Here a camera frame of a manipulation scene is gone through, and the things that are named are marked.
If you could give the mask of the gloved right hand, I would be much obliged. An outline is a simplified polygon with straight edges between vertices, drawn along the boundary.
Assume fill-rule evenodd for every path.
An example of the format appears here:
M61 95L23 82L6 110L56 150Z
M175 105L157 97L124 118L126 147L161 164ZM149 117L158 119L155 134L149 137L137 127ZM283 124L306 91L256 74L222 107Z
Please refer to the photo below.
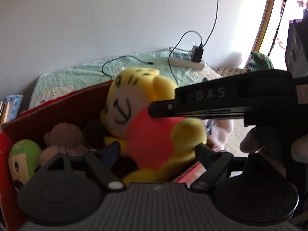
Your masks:
M262 155L274 159L277 162L286 163L288 159L307 164L307 134L297 139L291 146L267 146L265 141L258 136L257 127L251 129L240 144L243 153L258 152Z

